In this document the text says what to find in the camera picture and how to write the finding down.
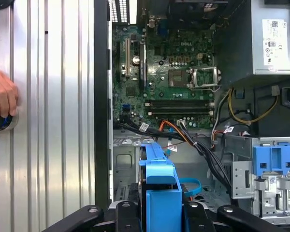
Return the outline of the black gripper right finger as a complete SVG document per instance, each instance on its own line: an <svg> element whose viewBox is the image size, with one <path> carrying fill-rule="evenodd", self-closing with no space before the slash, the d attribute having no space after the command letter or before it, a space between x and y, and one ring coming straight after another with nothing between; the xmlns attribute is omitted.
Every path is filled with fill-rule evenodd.
<svg viewBox="0 0 290 232"><path fill-rule="evenodd" d="M279 232L280 228L239 207L224 205L214 217L200 202L183 205L183 229L186 232Z"/></svg>

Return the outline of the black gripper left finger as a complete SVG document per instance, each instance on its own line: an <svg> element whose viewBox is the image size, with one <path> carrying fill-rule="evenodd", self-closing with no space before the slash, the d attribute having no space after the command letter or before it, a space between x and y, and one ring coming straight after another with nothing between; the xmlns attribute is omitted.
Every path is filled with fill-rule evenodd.
<svg viewBox="0 0 290 232"><path fill-rule="evenodd" d="M46 228L45 232L140 232L138 206L131 201L115 202L104 211L87 205Z"/></svg>

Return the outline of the person's hand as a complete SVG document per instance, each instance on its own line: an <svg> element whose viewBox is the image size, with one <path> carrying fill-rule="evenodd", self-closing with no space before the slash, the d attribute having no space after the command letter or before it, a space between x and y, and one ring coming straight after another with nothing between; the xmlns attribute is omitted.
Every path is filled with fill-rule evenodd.
<svg viewBox="0 0 290 232"><path fill-rule="evenodd" d="M17 114L18 91L16 85L0 71L0 116Z"/></svg>

